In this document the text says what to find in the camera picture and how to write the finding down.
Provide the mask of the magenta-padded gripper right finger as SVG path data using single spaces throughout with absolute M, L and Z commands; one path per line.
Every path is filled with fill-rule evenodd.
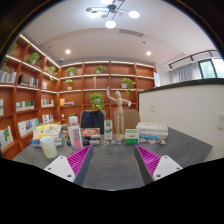
M 182 167 L 168 155 L 158 156 L 139 145 L 135 146 L 134 155 L 145 185 L 182 169 Z

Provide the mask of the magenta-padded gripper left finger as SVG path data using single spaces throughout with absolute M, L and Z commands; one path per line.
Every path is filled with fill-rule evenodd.
M 93 147 L 89 145 L 68 157 L 58 156 L 45 168 L 45 171 L 81 186 L 92 156 Z

